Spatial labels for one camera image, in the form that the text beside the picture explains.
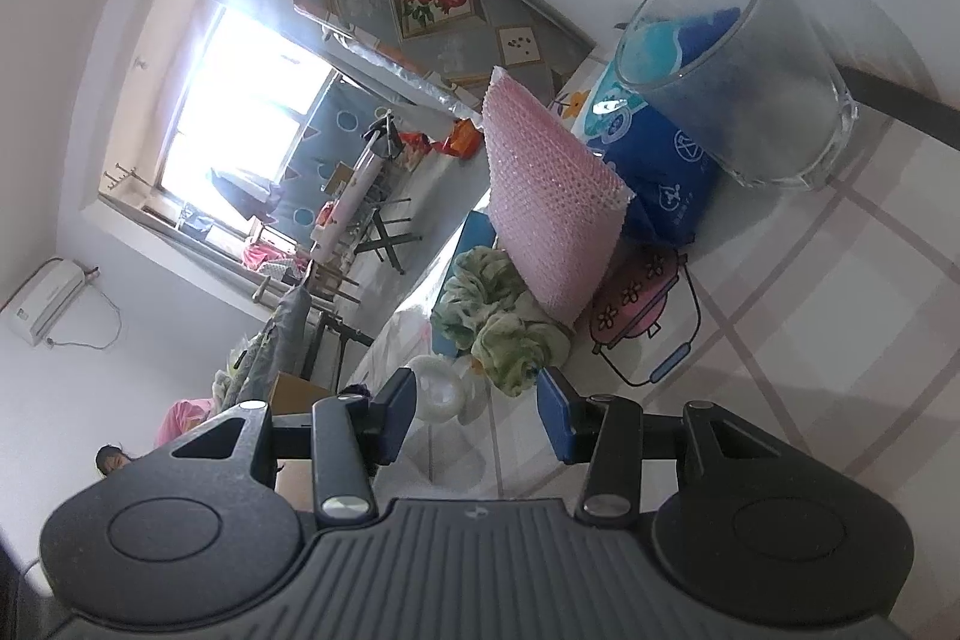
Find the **white wall air conditioner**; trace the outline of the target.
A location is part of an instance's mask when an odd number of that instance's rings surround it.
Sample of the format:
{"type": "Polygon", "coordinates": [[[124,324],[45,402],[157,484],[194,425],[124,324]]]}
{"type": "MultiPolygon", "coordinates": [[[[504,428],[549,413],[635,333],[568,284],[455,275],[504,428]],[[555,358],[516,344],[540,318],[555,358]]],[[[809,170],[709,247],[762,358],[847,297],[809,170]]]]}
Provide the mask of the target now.
{"type": "Polygon", "coordinates": [[[88,273],[73,260],[47,260],[3,305],[3,325],[16,338],[37,346],[87,280],[88,273]]]}

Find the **person in background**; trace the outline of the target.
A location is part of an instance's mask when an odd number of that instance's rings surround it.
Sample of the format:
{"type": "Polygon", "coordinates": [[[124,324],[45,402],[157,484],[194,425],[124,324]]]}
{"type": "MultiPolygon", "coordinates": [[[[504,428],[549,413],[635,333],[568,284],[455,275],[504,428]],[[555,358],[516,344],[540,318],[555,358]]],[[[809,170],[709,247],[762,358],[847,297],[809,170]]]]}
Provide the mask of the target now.
{"type": "Polygon", "coordinates": [[[117,445],[103,445],[96,452],[94,457],[94,464],[98,468],[99,474],[101,476],[109,476],[116,471],[122,470],[124,466],[132,463],[133,456],[130,456],[128,453],[125,453],[121,447],[117,445]]]}

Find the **folding metal table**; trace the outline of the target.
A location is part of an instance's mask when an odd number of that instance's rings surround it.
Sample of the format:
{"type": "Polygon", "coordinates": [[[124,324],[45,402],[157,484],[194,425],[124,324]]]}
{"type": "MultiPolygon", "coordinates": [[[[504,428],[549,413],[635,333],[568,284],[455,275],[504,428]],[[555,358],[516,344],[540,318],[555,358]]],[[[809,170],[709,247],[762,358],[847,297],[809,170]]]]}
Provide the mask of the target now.
{"type": "Polygon", "coordinates": [[[377,177],[387,174],[389,166],[404,152],[395,113],[389,107],[378,107],[374,111],[373,123],[364,131],[364,140],[366,146],[352,167],[347,183],[340,188],[327,220],[316,224],[311,232],[313,245],[309,250],[309,275],[319,271],[337,281],[347,279],[347,275],[337,271],[332,262],[337,248],[348,239],[353,224],[359,225],[356,242],[352,245],[353,255],[373,252],[378,259],[386,260],[399,275],[404,275],[405,269],[397,257],[397,248],[420,241],[420,236],[410,230],[398,234],[389,232],[382,209],[398,205],[398,200],[373,200],[377,177]]]}

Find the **brown cardboard box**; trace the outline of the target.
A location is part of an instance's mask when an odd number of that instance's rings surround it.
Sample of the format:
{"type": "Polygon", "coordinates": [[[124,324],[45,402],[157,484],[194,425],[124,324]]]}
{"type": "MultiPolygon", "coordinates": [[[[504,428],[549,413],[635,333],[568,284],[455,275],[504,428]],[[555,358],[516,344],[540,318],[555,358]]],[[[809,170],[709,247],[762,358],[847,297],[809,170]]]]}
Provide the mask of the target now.
{"type": "MultiPolygon", "coordinates": [[[[313,404],[329,398],[331,392],[322,386],[291,374],[278,374],[274,388],[268,397],[270,409],[275,414],[311,413],[313,404]]],[[[278,462],[275,491],[298,512],[313,510],[313,476],[309,456],[285,458],[278,462]]]]}

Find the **pink sponge pad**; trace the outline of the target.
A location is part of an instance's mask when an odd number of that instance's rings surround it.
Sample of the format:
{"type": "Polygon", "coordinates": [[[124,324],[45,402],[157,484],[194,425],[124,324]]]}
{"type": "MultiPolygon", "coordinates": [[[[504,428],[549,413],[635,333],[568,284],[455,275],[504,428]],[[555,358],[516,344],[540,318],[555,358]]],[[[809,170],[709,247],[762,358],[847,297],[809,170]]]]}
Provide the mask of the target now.
{"type": "Polygon", "coordinates": [[[601,286],[633,191],[502,68],[482,131],[501,247],[547,315],[571,325],[601,286]]]}

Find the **blue tissue pack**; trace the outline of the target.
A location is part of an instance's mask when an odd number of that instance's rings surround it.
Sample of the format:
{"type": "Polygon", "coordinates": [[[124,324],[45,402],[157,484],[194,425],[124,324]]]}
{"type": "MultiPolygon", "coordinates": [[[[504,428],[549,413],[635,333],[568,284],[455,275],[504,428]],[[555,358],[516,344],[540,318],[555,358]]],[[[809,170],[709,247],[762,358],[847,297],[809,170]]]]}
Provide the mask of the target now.
{"type": "Polygon", "coordinates": [[[719,177],[718,164],[636,91],[674,76],[739,19],[737,7],[630,26],[612,64],[587,96],[573,133],[633,191],[623,235],[680,248],[695,239],[719,177]]]}

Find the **bed with piled bedding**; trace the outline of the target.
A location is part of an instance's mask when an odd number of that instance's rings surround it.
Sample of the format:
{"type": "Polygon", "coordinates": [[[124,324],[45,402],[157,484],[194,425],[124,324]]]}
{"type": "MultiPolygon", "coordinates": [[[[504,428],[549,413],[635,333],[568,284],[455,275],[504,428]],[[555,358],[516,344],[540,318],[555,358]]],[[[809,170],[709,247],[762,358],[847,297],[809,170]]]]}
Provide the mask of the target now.
{"type": "Polygon", "coordinates": [[[311,385],[314,364],[311,339],[320,338],[320,320],[306,283],[296,283],[281,296],[262,328],[241,341],[218,370],[205,398],[179,399],[167,409],[153,447],[160,448],[244,401],[268,401],[275,383],[289,375],[311,385]]]}

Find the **clear glass cup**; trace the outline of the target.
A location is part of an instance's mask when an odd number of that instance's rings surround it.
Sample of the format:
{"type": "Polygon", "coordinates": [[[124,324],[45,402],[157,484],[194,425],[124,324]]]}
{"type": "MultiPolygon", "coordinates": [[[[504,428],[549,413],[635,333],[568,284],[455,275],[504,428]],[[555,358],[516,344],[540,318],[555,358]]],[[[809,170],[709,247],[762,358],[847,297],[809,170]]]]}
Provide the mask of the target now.
{"type": "Polygon", "coordinates": [[[796,0],[643,0],[613,66],[746,187],[817,190],[853,135],[856,103],[796,0]]]}

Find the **green white floral cloth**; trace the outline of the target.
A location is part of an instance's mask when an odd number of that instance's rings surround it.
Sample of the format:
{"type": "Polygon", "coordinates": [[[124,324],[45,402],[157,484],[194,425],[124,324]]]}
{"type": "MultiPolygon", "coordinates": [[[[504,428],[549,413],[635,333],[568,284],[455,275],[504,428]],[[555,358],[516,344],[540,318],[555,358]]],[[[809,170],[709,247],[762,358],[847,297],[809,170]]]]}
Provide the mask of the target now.
{"type": "Polygon", "coordinates": [[[452,260],[430,320],[508,396],[527,392],[540,370],[565,364],[571,351],[569,328],[545,312],[500,248],[452,260]]]}

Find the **white strawberry yogurt cup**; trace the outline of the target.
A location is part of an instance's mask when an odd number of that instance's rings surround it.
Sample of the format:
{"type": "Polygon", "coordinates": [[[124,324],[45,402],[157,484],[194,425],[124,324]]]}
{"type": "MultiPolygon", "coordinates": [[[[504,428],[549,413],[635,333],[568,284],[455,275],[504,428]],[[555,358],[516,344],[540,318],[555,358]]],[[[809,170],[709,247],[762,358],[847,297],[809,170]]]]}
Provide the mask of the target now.
{"type": "Polygon", "coordinates": [[[490,382],[470,356],[421,354],[407,364],[416,380],[416,419],[425,424],[472,424],[488,404],[490,382]]]}

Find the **orange bag on floor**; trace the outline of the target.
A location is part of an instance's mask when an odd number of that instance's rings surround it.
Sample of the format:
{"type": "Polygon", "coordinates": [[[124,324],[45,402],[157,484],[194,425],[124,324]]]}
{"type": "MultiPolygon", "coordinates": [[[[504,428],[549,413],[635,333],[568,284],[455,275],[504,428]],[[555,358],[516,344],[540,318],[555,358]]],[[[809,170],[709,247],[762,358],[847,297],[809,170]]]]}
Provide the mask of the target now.
{"type": "Polygon", "coordinates": [[[483,145],[483,133],[470,120],[455,120],[454,127],[442,142],[434,143],[434,149],[449,158],[467,159],[477,154],[483,145]]]}

